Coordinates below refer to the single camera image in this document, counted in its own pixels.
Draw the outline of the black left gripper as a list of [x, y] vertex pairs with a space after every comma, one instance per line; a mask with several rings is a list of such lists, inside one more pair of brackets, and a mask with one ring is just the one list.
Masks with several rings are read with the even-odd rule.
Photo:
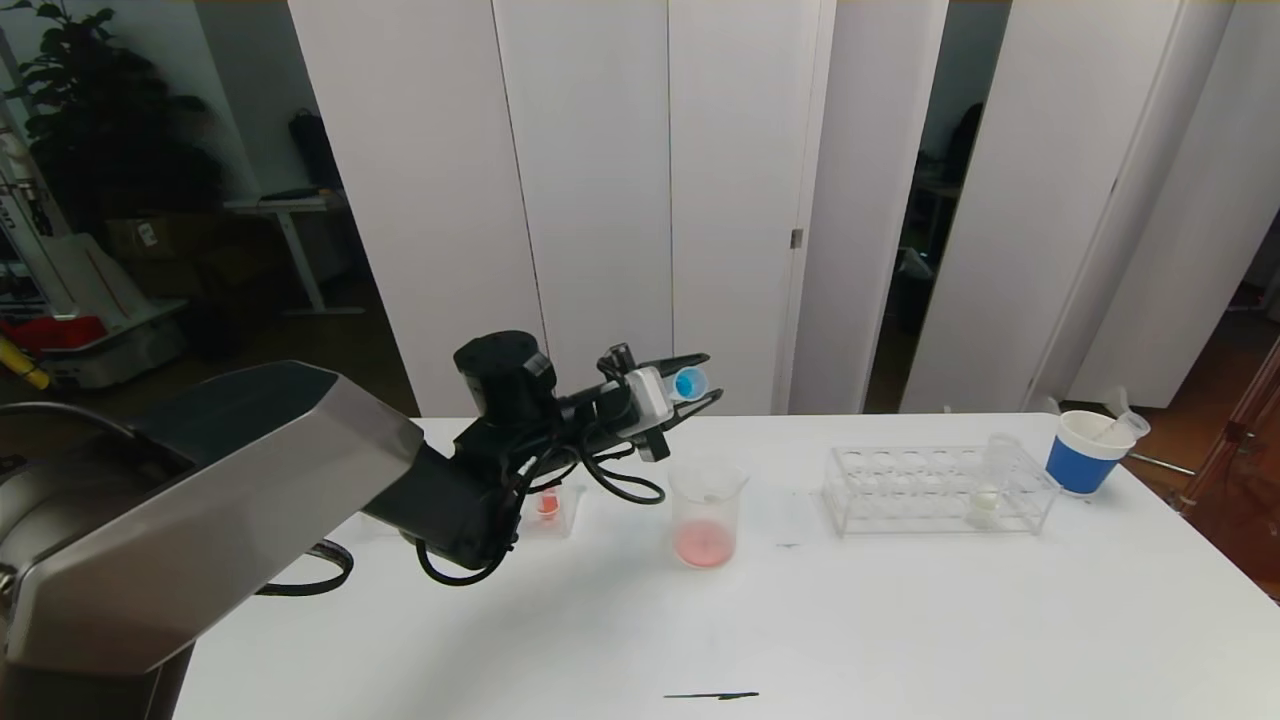
[[603, 382], [559, 401], [561, 455], [571, 462], [604, 462], [636, 454], [644, 462], [671, 457], [666, 432], [717, 404], [722, 388], [676, 404], [671, 416], [671, 375], [700, 366], [709, 354], [685, 354], [639, 361], [627, 343], [609, 347], [596, 360]]

